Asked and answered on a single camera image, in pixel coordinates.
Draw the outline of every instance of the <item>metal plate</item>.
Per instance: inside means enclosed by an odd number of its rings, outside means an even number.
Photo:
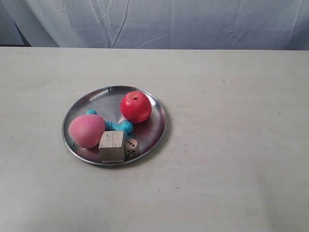
[[[128,139],[136,139],[140,146],[140,155],[128,157],[124,162],[102,163],[98,157],[98,147],[91,149],[81,148],[74,144],[68,133],[70,123],[78,116],[83,115],[86,110],[94,109],[104,120],[120,123],[125,120],[120,111],[120,101],[125,94],[131,91],[140,91],[146,94],[152,105],[152,112],[146,121],[135,124],[133,132]],[[147,155],[162,138],[166,129],[167,117],[161,102],[152,94],[135,87],[112,86],[95,90],[80,98],[67,112],[62,124],[62,136],[69,150],[81,160],[100,166],[117,166],[136,161]]]

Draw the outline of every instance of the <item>pink peach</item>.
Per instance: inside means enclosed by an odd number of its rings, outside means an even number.
[[[69,125],[69,135],[83,148],[91,148],[97,145],[104,131],[105,122],[99,115],[81,115]]]

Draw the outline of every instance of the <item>plate rim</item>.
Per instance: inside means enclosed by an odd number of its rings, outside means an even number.
[[[64,124],[65,124],[65,121],[67,119],[67,116],[69,114],[69,112],[71,111],[71,109],[73,108],[73,106],[78,102],[80,101],[82,98],[84,98],[86,95],[88,94],[91,94],[91,93],[94,93],[94,92],[97,92],[97,91],[100,91],[100,90],[103,90],[103,89],[109,89],[109,88],[112,88],[112,87],[128,87],[128,88],[134,88],[136,89],[137,91],[141,91],[141,92],[144,92],[144,93],[147,93],[149,94],[152,98],[154,98],[161,106],[161,109],[163,110],[163,113],[164,113],[164,121],[165,121],[165,124],[164,124],[164,129],[163,129],[163,132],[160,136],[160,138],[158,139],[158,141],[148,150],[146,151],[144,154],[132,159],[132,160],[127,160],[127,161],[124,161],[124,162],[116,162],[116,163],[97,163],[97,162],[93,162],[93,161],[89,161],[79,155],[77,155],[71,148],[70,146],[68,145],[66,139],[65,139],[65,136],[64,136]],[[74,155],[76,156],[77,158],[81,159],[82,161],[84,162],[87,162],[87,163],[90,163],[90,164],[93,164],[93,165],[96,165],[96,166],[100,166],[100,167],[111,167],[111,166],[120,166],[120,165],[126,165],[128,163],[132,163],[132,162],[135,162],[137,160],[140,160],[142,157],[148,155],[159,143],[160,141],[162,140],[165,132],[166,132],[166,128],[167,128],[167,123],[168,123],[168,118],[167,118],[167,115],[166,115],[166,110],[164,108],[164,105],[162,104],[161,101],[159,101],[159,99],[157,97],[155,97],[153,94],[141,89],[141,88],[138,88],[138,87],[133,87],[133,86],[107,86],[107,87],[103,87],[103,88],[98,88],[96,90],[93,90],[85,95],[83,95],[82,97],[80,97],[77,101],[75,101],[75,103],[68,109],[66,115],[64,116],[64,119],[63,119],[63,122],[62,122],[62,127],[61,127],[61,132],[62,132],[62,138],[63,138],[63,141],[66,145],[66,147],[69,149],[69,151]]]

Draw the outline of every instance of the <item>wooden cube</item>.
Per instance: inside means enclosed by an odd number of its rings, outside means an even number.
[[[105,131],[98,146],[102,162],[125,161],[126,135],[122,130]]]
[[[139,151],[139,143],[135,139],[129,139],[126,141],[125,153],[127,156],[137,156]]]

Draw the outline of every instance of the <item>white table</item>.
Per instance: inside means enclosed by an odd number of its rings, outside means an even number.
[[[307,232],[309,52],[0,49],[1,232]],[[156,95],[149,157],[99,168],[61,137],[104,86]]]

